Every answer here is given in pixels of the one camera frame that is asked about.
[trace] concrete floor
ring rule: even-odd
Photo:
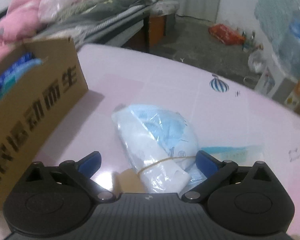
[[[180,61],[244,85],[245,76],[259,76],[248,68],[249,54],[241,46],[225,46],[208,32],[210,22],[177,17],[175,29],[150,50],[151,54]]]

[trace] red plastic bag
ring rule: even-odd
[[[208,30],[213,37],[225,45],[240,45],[245,41],[245,37],[223,24],[214,25]]]

